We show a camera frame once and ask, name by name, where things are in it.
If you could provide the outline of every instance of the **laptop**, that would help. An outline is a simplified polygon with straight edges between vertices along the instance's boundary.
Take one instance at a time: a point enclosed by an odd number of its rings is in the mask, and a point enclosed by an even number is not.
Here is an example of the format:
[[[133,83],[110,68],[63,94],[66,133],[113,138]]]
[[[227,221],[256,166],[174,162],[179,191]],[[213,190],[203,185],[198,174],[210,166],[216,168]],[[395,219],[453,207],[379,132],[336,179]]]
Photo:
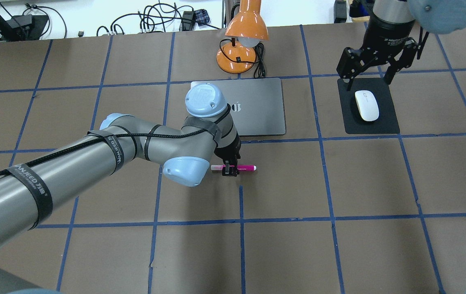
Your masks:
[[[282,82],[279,78],[248,80],[200,80],[222,91],[231,105],[231,116],[239,136],[270,136],[285,134]]]

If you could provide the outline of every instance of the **desk lamp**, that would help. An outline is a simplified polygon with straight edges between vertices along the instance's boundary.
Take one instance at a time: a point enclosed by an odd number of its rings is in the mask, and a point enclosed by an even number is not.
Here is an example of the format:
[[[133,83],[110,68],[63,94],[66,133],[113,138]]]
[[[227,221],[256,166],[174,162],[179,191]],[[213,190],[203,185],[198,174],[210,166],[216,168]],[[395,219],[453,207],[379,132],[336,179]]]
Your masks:
[[[260,16],[261,0],[241,0],[239,13],[231,20],[225,35],[231,42],[220,43],[216,62],[223,71],[239,74],[256,63],[253,47],[261,40],[268,40],[267,27]]]

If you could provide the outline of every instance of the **white mouse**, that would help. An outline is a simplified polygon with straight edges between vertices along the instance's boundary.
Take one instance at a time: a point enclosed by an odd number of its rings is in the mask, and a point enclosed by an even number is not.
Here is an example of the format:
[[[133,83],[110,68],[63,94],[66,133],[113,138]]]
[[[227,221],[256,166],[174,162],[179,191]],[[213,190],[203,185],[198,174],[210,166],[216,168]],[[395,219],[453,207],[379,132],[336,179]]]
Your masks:
[[[361,90],[355,92],[356,105],[358,112],[364,121],[375,121],[378,119],[380,112],[378,111],[378,103],[371,91]]]

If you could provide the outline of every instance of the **robotic arm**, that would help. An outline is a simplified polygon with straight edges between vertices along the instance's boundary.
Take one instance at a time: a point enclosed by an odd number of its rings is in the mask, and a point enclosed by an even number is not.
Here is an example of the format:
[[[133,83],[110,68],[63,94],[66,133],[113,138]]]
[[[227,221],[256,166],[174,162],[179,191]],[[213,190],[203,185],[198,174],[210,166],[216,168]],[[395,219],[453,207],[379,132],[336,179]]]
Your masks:
[[[356,76],[378,65],[390,65],[384,80],[391,84],[397,72],[409,68],[415,56],[421,57],[429,32],[445,34],[466,28],[464,0],[355,0],[349,14],[360,17],[364,11],[370,21],[363,45],[343,49],[336,67],[347,91]],[[419,43],[409,37],[416,20],[422,27]],[[423,29],[427,32],[422,38]]]
[[[112,114],[100,131],[0,172],[0,246],[134,158],[163,164],[164,176],[191,187],[202,181],[214,152],[226,165],[222,174],[236,176],[240,138],[221,91],[199,85],[185,101],[190,115],[182,130]]]

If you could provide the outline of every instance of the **mouse pad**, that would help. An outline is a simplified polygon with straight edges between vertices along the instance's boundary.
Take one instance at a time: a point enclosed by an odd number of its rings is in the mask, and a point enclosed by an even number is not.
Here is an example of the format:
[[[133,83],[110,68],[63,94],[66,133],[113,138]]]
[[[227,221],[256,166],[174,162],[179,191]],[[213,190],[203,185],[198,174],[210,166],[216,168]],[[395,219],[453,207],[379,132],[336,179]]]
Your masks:
[[[356,78],[350,91],[346,83],[338,80],[341,113],[345,132],[348,134],[399,134],[398,119],[389,86],[382,78]],[[380,116],[375,121],[364,121],[358,112],[355,92],[371,91],[378,103]]]

